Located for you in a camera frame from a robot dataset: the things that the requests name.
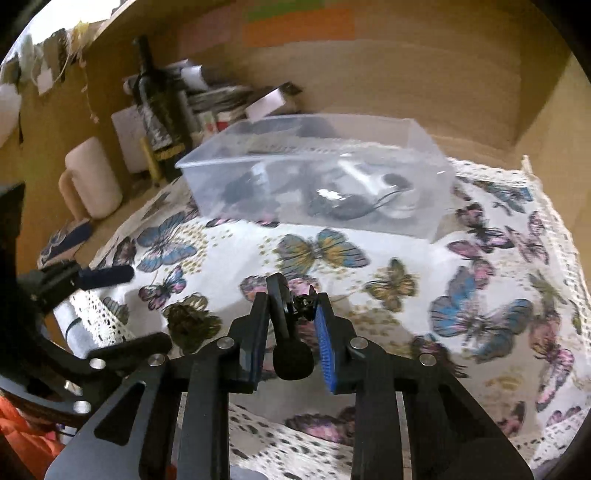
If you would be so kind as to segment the clear plastic storage box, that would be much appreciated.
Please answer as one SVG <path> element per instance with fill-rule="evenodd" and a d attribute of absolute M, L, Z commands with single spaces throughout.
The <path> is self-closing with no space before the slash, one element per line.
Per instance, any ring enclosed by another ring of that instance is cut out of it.
<path fill-rule="evenodd" d="M 339 160 L 386 165 L 421 192 L 416 212 L 370 211 Z M 433 240 L 453 206 L 455 171 L 412 119 L 302 114 L 239 121 L 176 164 L 202 215 L 346 228 Z"/>

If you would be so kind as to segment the blue stitch sticker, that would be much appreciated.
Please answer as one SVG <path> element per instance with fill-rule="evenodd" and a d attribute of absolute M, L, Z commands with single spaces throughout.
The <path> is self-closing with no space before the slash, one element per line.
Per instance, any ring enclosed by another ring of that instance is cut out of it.
<path fill-rule="evenodd" d="M 93 234 L 90 219 L 72 221 L 54 232 L 37 259 L 37 267 L 45 268 L 62 260 L 70 260 Z"/>

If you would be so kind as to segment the pink ceramic mug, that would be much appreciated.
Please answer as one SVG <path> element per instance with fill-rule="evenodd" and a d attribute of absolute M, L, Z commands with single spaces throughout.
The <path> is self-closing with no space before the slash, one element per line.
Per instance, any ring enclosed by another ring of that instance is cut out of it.
<path fill-rule="evenodd" d="M 58 189 L 76 221 L 102 220 L 119 208 L 123 194 L 96 137 L 74 147 L 65 155 L 64 162 Z"/>

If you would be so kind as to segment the butterfly print lace cloth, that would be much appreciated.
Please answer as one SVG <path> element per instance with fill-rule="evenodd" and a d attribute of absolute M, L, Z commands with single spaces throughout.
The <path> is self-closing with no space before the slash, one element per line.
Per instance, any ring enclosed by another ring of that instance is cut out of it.
<path fill-rule="evenodd" d="M 434 356 L 502 429 L 537 478 L 590 411 L 590 306 L 570 232 L 529 166 L 457 162 L 454 212 L 434 243 L 318 226 L 207 219 L 183 180 L 96 254 L 132 282 L 77 293 L 54 312 L 72 352 L 162 331 L 180 356 L 228 333 L 266 277 L 325 292 L 387 352 Z"/>

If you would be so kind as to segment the dark wine bottle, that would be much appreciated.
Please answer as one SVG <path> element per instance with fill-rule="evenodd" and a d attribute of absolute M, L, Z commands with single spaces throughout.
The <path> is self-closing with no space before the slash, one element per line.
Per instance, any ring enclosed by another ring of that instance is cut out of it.
<path fill-rule="evenodd" d="M 145 36 L 135 38 L 133 44 L 139 61 L 133 96 L 153 155 L 171 183 L 181 176 L 176 163 L 192 150 L 192 139 L 171 75 L 155 66 Z"/>

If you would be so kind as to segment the stack of papers and books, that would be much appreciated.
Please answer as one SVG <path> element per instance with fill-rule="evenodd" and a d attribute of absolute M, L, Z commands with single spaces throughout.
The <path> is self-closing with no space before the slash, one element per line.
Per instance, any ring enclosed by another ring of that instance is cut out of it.
<path fill-rule="evenodd" d="M 192 139 L 192 148 L 206 131 L 216 131 L 221 123 L 228 124 L 242 116 L 246 103 L 252 97 L 252 88 L 235 85 L 215 77 L 215 71 L 184 59 L 162 68 L 168 72 L 178 91 L 183 115 Z M 138 74 L 123 79 L 123 91 L 132 104 L 111 115 L 119 146 L 127 170 L 139 173 L 148 169 L 140 141 L 150 147 L 132 86 Z"/>

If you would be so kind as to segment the white paper tag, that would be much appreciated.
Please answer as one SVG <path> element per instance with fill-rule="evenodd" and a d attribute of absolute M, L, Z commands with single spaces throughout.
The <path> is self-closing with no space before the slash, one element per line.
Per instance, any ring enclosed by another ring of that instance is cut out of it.
<path fill-rule="evenodd" d="M 256 122 L 267 116 L 294 114 L 297 111 L 294 97 L 276 88 L 247 106 L 245 115 L 249 121 Z"/>

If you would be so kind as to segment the orange sticky note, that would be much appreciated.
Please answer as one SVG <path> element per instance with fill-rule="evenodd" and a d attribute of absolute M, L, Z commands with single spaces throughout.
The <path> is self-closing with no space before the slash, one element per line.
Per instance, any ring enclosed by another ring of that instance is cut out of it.
<path fill-rule="evenodd" d="M 355 16 L 349 8 L 294 11 L 249 22 L 242 29 L 242 41 L 252 48 L 355 39 Z"/>

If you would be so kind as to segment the pink sticky note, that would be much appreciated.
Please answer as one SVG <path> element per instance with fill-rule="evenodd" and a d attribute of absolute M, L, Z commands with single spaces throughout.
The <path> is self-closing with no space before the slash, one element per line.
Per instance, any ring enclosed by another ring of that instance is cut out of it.
<path fill-rule="evenodd" d="M 176 31 L 176 52 L 180 58 L 211 49 L 231 40 L 235 4 L 211 10 L 184 22 Z"/>

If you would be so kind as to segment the green sticky note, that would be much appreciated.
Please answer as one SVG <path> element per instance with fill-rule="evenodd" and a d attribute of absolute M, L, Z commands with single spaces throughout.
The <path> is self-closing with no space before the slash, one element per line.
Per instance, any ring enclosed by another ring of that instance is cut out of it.
<path fill-rule="evenodd" d="M 247 21 L 256 22 L 290 13 L 315 11 L 324 7 L 324 0 L 260 0 L 252 1 L 245 16 Z"/>

